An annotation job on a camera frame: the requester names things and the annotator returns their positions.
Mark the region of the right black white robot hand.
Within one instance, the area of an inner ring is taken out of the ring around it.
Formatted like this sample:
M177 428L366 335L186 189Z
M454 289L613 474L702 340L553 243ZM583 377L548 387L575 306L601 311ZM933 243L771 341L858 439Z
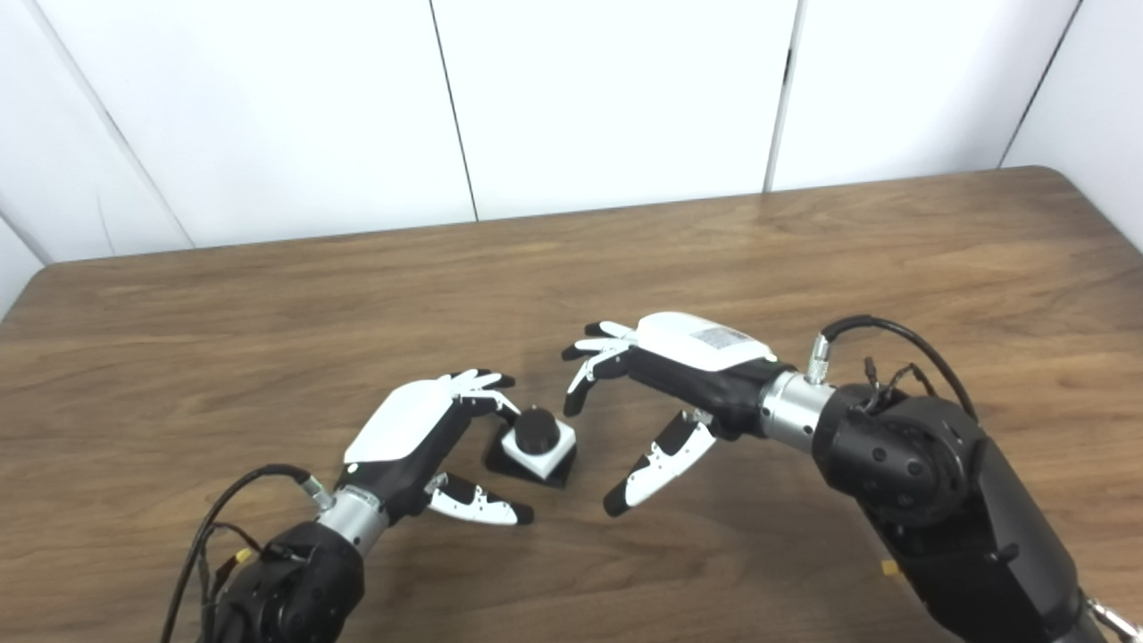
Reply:
M628 378L681 400L677 412L624 480L604 499L612 517L625 514L678 479L719 440L764 439L764 395L792 371L764 341L680 311L660 311L634 327L598 321L561 351L580 361L563 400L563 416L580 415L598 381Z

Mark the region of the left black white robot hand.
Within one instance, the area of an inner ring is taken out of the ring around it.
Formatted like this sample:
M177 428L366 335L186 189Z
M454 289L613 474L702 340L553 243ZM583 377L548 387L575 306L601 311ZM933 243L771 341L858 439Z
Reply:
M442 469L474 419L519 418L519 408L504 395L514 383L506 373L469 369L397 387L347 445L336 488L375 497L391 527L425 509L467 522L530 525L529 505Z

